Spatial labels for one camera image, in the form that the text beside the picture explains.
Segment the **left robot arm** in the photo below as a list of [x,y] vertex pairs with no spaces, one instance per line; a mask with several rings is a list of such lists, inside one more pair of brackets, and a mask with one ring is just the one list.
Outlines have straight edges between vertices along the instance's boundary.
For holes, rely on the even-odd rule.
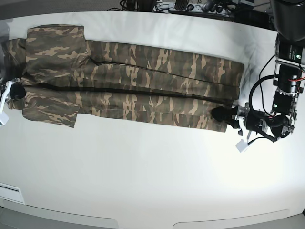
[[[305,2],[272,0],[270,3],[278,32],[272,57],[274,74],[259,77],[245,106],[217,107],[212,110],[212,117],[239,129],[240,135],[244,131],[256,132],[261,138],[276,142],[293,132],[297,100],[305,88]],[[270,112],[253,108],[253,94],[266,80],[272,80],[276,86]]]

